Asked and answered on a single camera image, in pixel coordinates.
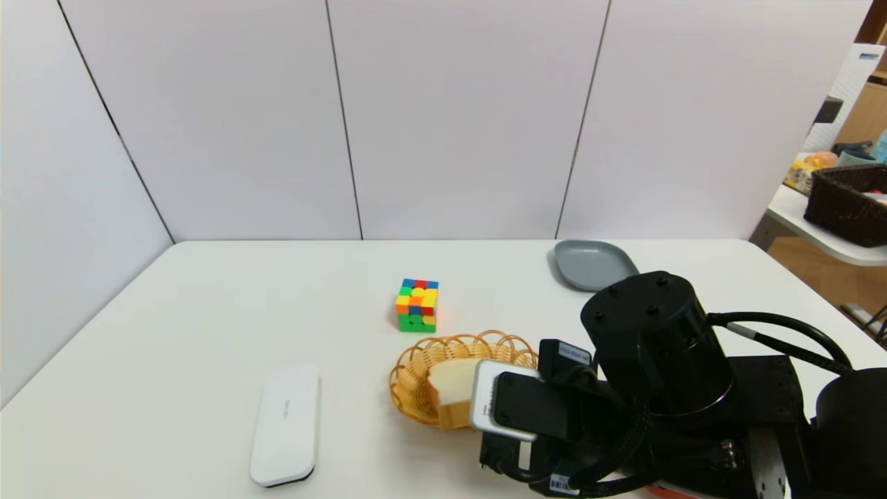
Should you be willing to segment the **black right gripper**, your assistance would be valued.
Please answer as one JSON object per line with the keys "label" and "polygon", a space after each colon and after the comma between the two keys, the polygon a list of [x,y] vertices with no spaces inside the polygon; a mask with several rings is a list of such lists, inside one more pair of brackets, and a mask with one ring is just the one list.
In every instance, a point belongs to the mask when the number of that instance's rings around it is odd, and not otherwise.
{"label": "black right gripper", "polygon": [[480,464],[494,473],[574,473],[592,461],[580,422],[592,355],[558,339],[537,367],[480,362]]}

